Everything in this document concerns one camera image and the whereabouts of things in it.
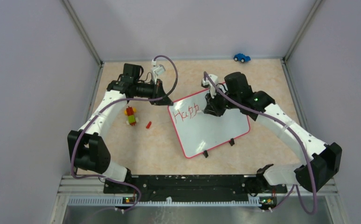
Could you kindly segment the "red marker cap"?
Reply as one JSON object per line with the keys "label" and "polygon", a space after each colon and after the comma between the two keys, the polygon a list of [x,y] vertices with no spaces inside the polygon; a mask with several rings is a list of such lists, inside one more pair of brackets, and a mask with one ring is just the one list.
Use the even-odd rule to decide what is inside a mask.
{"label": "red marker cap", "polygon": [[151,122],[151,121],[149,121],[149,122],[148,122],[148,124],[146,125],[146,129],[149,129],[149,128],[150,128],[150,126],[151,126],[151,124],[152,124],[152,122]]}

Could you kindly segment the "red framed whiteboard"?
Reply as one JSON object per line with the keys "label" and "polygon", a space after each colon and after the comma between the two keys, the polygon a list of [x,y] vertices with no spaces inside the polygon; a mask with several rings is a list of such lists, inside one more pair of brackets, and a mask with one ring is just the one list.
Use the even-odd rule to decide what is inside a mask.
{"label": "red framed whiteboard", "polygon": [[208,89],[180,98],[167,110],[178,141],[186,158],[202,154],[231,138],[238,138],[250,131],[247,115],[236,109],[227,110],[222,116],[196,113],[206,106]]}

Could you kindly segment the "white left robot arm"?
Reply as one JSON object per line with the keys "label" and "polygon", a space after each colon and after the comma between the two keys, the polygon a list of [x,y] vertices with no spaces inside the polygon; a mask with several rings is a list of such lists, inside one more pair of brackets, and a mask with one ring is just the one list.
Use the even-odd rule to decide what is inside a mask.
{"label": "white left robot arm", "polygon": [[121,193],[132,188],[132,180],[127,177],[127,168],[111,161],[111,154],[104,142],[116,116],[131,100],[148,101],[152,105],[173,105],[165,93],[163,82],[158,76],[165,72],[163,65],[152,63],[151,80],[143,82],[140,75],[143,68],[135,64],[124,64],[118,80],[110,82],[104,98],[88,121],[72,130],[67,136],[72,173],[76,169],[89,170],[100,177],[115,180],[114,186]]}

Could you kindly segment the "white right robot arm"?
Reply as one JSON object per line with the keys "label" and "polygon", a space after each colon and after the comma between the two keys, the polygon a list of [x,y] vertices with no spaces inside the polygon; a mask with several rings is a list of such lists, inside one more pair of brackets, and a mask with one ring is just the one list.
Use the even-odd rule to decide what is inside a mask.
{"label": "white right robot arm", "polygon": [[299,163],[267,165],[257,171],[261,175],[256,186],[269,192],[275,185],[296,184],[309,192],[318,192],[340,168],[342,148],[316,138],[293,119],[264,91],[253,91],[246,76],[233,72],[225,76],[225,90],[218,87],[213,74],[204,73],[202,87],[208,87],[205,96],[205,114],[222,116],[227,110],[238,109],[255,122],[271,130],[299,158]]}

